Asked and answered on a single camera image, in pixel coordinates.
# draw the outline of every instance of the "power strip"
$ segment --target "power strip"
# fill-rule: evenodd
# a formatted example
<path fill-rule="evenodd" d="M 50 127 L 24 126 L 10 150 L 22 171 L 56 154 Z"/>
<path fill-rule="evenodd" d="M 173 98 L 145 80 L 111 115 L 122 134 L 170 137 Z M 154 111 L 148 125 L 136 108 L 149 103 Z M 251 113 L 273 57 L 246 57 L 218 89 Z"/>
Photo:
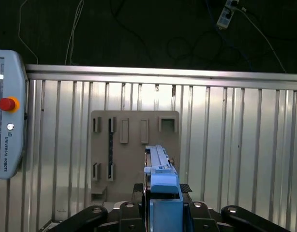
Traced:
<path fill-rule="evenodd" d="M 232 17 L 233 17 L 233 15 L 234 15 L 234 13 L 235 13 L 235 11 L 231 11 L 231 17 L 230 18 L 227 18 L 226 17 L 226 15 L 229 13 L 229 10 L 227 9 L 227 8 L 229 8 L 229 9 L 231 9 L 232 8 L 232 6 L 231 6 L 231 2 L 232 2 L 233 0 L 227 0 L 226 1 L 226 3 L 225 3 L 225 7 L 223 8 L 223 10 L 222 10 L 222 13 L 221 13 L 221 15 L 220 15 L 220 18 L 218 19 L 218 21 L 217 21 L 217 23 L 216 23 L 216 25 L 220 28 L 220 29 L 227 29 L 228 28 L 228 26 L 229 26 L 229 24 L 230 24 L 230 21 L 231 21 L 231 19 L 232 19 Z"/>

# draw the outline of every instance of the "small white button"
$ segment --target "small white button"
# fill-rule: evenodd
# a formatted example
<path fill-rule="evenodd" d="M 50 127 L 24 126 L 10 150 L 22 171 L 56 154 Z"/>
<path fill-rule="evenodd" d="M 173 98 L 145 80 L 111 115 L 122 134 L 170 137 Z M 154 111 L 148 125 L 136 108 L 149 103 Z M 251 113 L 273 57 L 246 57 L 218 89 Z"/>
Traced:
<path fill-rule="evenodd" d="M 9 124 L 7 125 L 7 129 L 8 129 L 9 131 L 12 131 L 12 130 L 14 129 L 14 124 L 13 124 L 13 123 L 9 123 Z"/>

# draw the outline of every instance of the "bolt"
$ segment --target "bolt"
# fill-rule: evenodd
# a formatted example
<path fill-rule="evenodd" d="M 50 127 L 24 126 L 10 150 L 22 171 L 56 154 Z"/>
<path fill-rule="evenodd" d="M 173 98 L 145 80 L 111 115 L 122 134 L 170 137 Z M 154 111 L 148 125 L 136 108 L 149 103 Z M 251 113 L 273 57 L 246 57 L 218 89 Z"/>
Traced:
<path fill-rule="evenodd" d="M 228 211 L 230 212 L 230 213 L 233 213 L 233 214 L 235 214 L 236 212 L 237 212 L 237 209 L 236 208 L 228 208 Z"/>
<path fill-rule="evenodd" d="M 127 206 L 128 208 L 131 208 L 131 207 L 134 206 L 134 204 L 130 202 L 130 203 L 127 203 L 126 206 Z"/>
<path fill-rule="evenodd" d="M 94 208 L 94 209 L 92 210 L 92 212 L 93 212 L 94 214 L 101 213 L 101 208 Z"/>
<path fill-rule="evenodd" d="M 194 206 L 197 207 L 197 208 L 201 207 L 201 203 L 200 203 L 200 202 L 194 202 L 193 204 L 194 204 Z"/>

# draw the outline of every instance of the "red emergency stop button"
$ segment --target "red emergency stop button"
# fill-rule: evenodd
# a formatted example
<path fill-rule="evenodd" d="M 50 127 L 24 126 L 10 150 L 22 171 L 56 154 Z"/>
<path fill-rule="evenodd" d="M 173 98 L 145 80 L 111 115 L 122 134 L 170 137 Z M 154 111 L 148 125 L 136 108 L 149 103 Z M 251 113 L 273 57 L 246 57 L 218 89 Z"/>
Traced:
<path fill-rule="evenodd" d="M 0 99 L 0 109 L 3 111 L 12 111 L 15 109 L 16 103 L 11 98 Z"/>

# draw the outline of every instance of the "metal panel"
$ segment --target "metal panel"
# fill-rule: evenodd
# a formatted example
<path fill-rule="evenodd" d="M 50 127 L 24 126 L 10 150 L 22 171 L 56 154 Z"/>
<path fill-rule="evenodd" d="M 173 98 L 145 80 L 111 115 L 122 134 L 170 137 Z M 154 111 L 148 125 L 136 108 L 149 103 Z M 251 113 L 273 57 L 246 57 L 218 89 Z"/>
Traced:
<path fill-rule="evenodd" d="M 28 66 L 28 147 L 0 180 L 0 231 L 35 232 L 90 199 L 90 113 L 176 110 L 180 179 L 297 231 L 297 75 Z"/>

